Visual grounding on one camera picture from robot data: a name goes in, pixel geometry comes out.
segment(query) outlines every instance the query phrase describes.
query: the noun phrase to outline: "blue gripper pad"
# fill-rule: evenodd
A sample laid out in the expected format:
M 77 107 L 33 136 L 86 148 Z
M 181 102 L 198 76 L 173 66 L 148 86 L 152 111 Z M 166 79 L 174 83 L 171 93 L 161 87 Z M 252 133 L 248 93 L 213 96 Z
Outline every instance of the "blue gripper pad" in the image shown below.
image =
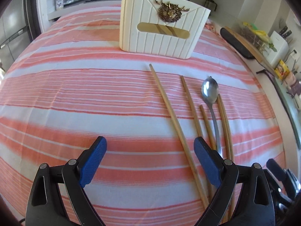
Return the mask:
M 218 160 L 218 158 L 213 153 L 214 151 L 208 146 L 208 144 L 202 137 L 195 139 L 194 150 L 210 183 L 216 188 L 219 188 L 219 186 L 222 184 L 222 163 Z
M 98 143 L 93 143 L 90 149 L 93 149 L 90 156 L 87 158 L 87 161 L 81 168 L 79 185 L 84 188 L 87 184 L 91 183 L 96 170 L 106 153 L 106 139 L 99 137 L 96 141 Z

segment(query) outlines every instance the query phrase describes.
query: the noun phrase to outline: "wooden chopstick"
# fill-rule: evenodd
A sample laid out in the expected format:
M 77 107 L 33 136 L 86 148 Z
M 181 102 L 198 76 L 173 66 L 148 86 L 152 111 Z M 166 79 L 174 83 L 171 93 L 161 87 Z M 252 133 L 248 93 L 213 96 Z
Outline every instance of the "wooden chopstick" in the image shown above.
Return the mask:
M 210 143 L 211 143 L 211 149 L 216 150 L 215 139 L 214 139 L 214 136 L 213 136 L 213 133 L 212 133 L 209 121 L 208 121 L 208 117 L 207 117 L 207 115 L 205 113 L 205 110 L 204 110 L 204 107 L 202 105 L 200 105 L 200 110 L 202 112 L 202 116 L 203 116 L 203 119 L 204 119 L 204 122 L 205 122 L 208 137 L 209 137 L 209 140 L 210 140 Z
M 199 122 L 197 111 L 195 109 L 195 105 L 193 103 L 191 94 L 189 92 L 189 88 L 188 88 L 188 86 L 186 84 L 186 81 L 185 81 L 185 78 L 183 76 L 181 76 L 181 80 L 182 80 L 183 87 L 184 87 L 184 90 L 185 90 L 187 98 L 188 98 L 188 102 L 189 102 L 189 106 L 190 106 L 190 109 L 191 109 L 191 112 L 192 112 L 193 120 L 195 122 L 195 128 L 197 129 L 198 137 L 203 137 L 202 128 L 201 128 L 201 125 L 200 125 L 200 122 Z M 208 192 L 209 192 L 209 199 L 211 200 L 214 196 L 214 193 L 213 193 L 213 188 L 212 188 L 211 183 L 208 180 L 208 178 L 207 178 L 207 187 L 208 187 Z
M 171 103 L 170 103 L 170 101 L 168 99 L 168 96 L 167 96 L 167 94 L 166 94 L 163 86 L 161 85 L 160 79 L 158 78 L 158 76 L 157 76 L 157 74 L 156 74 L 153 66 L 151 64 L 149 64 L 149 66 L 150 66 L 150 70 L 152 71 L 153 77 L 154 77 L 154 79 L 156 81 L 156 84 L 157 84 L 157 86 L 158 86 L 158 88 L 160 90 L 161 96 L 162 96 L 162 98 L 163 98 L 163 100 L 165 102 L 166 108 L 168 109 L 168 112 L 169 112 L 169 114 L 171 116 L 171 120 L 173 122 L 173 125 L 174 125 L 174 127 L 176 129 L 176 132 L 177 132 L 177 134 L 179 136 L 179 139 L 180 139 L 180 141 L 182 143 L 182 146 L 183 146 L 185 155 L 187 157 L 189 166 L 190 166 L 190 168 L 192 170 L 192 173 L 193 173 L 193 176 L 195 178 L 195 182 L 197 184 L 197 188 L 198 188 L 198 191 L 200 193 L 201 200 L 202 200 L 202 202 L 204 204 L 204 207 L 206 208 L 208 206 L 209 202 L 208 202 L 206 193 L 204 191 L 204 187 L 203 187 L 203 185 L 201 183 L 201 177 L 200 177 L 200 175 L 198 173 L 197 167 L 196 167 L 196 165 L 195 165 L 195 163 L 193 161 L 192 155 L 191 155 L 191 151 L 190 151 L 189 146 L 188 146 L 188 144 L 186 142 L 186 138 L 184 136 L 183 130 L 182 130 L 182 128 L 180 126 L 180 123 L 179 123 L 179 121 L 177 119 L 177 116 L 176 116 L 176 114 L 175 114 L 175 112 L 173 110 L 173 107 L 172 107 L 172 105 L 171 105 Z
M 232 143 L 231 130 L 230 130 L 230 126 L 229 126 L 229 120 L 227 118 L 226 109 L 225 109 L 225 106 L 224 106 L 224 103 L 223 103 L 223 100 L 222 100 L 222 97 L 220 94 L 218 95 L 217 103 L 219 105 L 219 113 L 221 114 L 223 130 L 224 130 L 224 126 L 226 129 L 226 130 L 224 130 L 224 135 L 225 135 L 225 133 L 227 133 L 227 138 L 228 138 L 228 140 L 226 141 L 226 137 L 225 137 L 227 157 L 233 161 L 234 154 L 233 154 L 233 143 Z M 231 198 L 229 209 L 228 209 L 228 221 L 230 221 L 232 213 L 234 211 L 234 204 L 235 204 L 235 199 L 234 199 L 234 195 L 233 195 Z
M 189 102 L 190 109 L 191 109 L 191 112 L 192 112 L 193 120 L 195 122 L 195 127 L 197 129 L 198 137 L 203 137 L 203 132 L 202 132 L 202 128 L 201 128 L 201 125 L 200 125 L 200 122 L 199 122 L 198 114 L 197 114 L 197 111 L 195 109 L 195 105 L 193 103 L 191 94 L 189 92 L 188 86 L 187 86 L 186 81 L 185 81 L 185 78 L 183 76 L 181 76 L 181 80 L 182 80 L 182 83 L 183 83 L 183 86 L 184 86 L 184 89 L 185 89 L 185 92 L 186 92 L 186 95 L 187 95 L 187 98 L 188 98 L 188 102 Z

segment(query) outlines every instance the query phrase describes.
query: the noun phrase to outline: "tablecloth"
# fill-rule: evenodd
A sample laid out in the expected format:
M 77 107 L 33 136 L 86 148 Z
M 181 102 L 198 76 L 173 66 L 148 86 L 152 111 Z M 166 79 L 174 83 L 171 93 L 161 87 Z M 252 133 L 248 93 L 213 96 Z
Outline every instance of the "tablecloth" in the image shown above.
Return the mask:
M 285 166 L 282 138 L 260 84 L 234 50 L 204 28 L 187 60 L 127 53 L 119 48 L 120 7 L 61 17 L 19 56 L 0 85 L 0 193 L 25 216 L 41 163 L 65 164 L 97 136 L 107 152 L 85 187 L 109 225 L 194 225 L 204 211 L 191 169 L 149 69 L 164 86 L 193 152 L 197 137 L 180 75 L 186 79 L 204 139 L 201 85 L 219 84 L 232 133 L 234 162 Z M 224 149 L 217 104 L 213 106 Z M 77 221 L 60 186 L 70 218 Z

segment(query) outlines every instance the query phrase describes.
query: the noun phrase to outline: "deer head emblem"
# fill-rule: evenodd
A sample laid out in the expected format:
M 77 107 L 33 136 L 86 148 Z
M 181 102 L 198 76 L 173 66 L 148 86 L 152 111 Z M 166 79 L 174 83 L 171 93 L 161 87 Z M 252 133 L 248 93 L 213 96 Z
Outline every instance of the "deer head emblem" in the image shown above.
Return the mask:
M 185 6 L 179 7 L 179 5 L 172 4 L 170 2 L 164 3 L 162 0 L 161 2 L 155 0 L 155 2 L 161 5 L 161 7 L 158 9 L 158 16 L 166 23 L 177 22 L 181 18 L 182 12 L 189 11 L 189 8 L 185 9 Z

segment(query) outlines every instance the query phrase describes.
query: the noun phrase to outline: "spoon handle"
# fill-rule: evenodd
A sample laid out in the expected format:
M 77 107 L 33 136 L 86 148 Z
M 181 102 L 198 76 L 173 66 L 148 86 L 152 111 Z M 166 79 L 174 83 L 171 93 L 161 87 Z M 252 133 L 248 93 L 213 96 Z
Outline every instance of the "spoon handle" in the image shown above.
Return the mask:
M 223 157 L 223 155 L 222 155 L 222 147 L 221 147 L 221 140 L 220 140 L 220 137 L 219 137 L 219 128 L 217 126 L 216 117 L 215 117 L 212 105 L 210 105 L 208 107 L 210 109 L 210 113 L 211 113 L 212 121 L 213 121 L 213 126 L 214 126 L 214 132 L 215 132 L 215 138 L 216 138 L 216 150 L 219 153 L 219 155 L 221 157 Z

